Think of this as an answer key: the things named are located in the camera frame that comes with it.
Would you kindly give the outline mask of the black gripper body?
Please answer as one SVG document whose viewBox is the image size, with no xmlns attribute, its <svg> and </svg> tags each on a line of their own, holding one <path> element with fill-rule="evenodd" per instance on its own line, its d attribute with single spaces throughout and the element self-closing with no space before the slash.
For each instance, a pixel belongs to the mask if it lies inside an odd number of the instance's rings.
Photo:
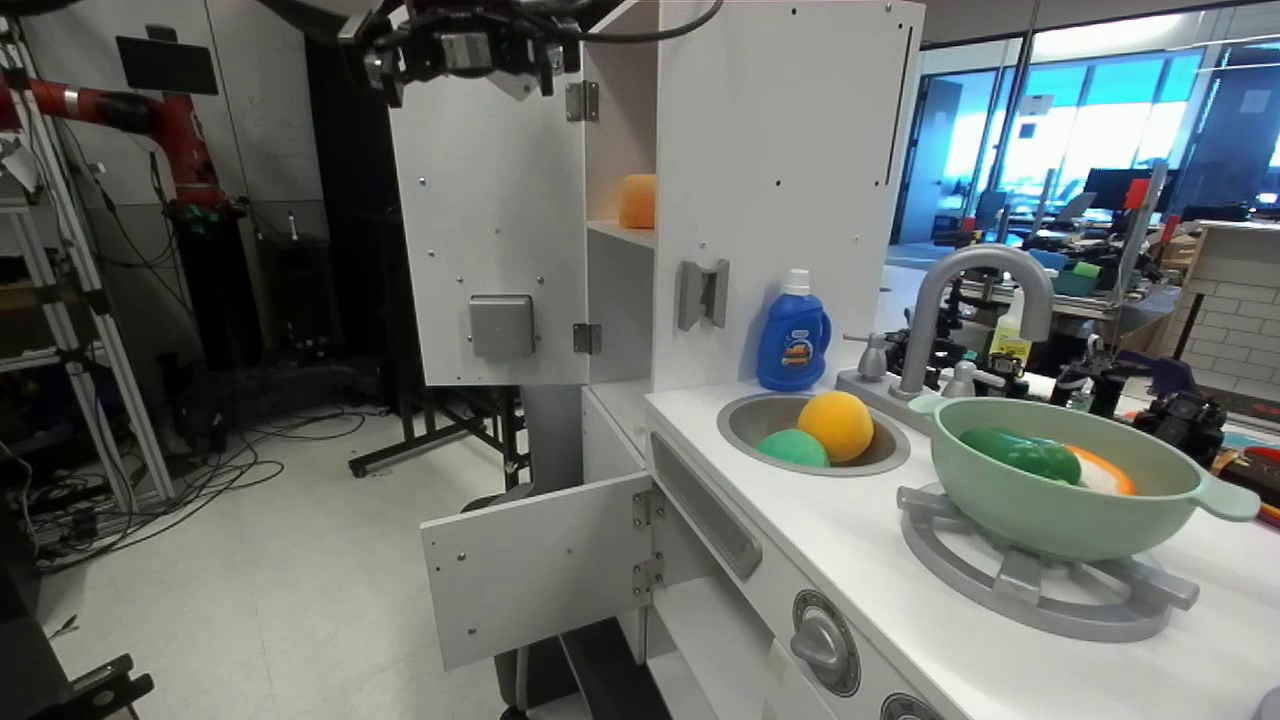
<svg viewBox="0 0 1280 720">
<path fill-rule="evenodd" d="M 359 41 L 368 86 L 401 99 L 408 86 L 523 82 L 539 96 L 574 70 L 581 6 L 401 6 Z"/>
</svg>

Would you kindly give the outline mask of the red robot arm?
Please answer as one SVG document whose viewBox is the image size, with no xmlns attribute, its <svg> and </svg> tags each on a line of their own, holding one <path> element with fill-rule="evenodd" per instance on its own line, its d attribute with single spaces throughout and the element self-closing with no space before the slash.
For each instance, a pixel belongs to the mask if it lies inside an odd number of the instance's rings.
<svg viewBox="0 0 1280 720">
<path fill-rule="evenodd" d="M 259 0 L 284 23 L 363 64 L 368 86 L 401 105 L 410 82 L 434 76 L 531 76 L 550 93 L 555 72 L 581 70 L 581 50 L 596 43 L 588 18 L 596 0 L 375 0 L 357 18 L 310 10 L 306 0 Z M 18 128 L 32 105 L 51 120 L 84 120 L 153 142 L 173 175 L 173 208 L 225 213 L 210 153 L 184 93 L 135 96 L 35 82 L 24 70 L 0 72 L 0 120 Z"/>
</svg>

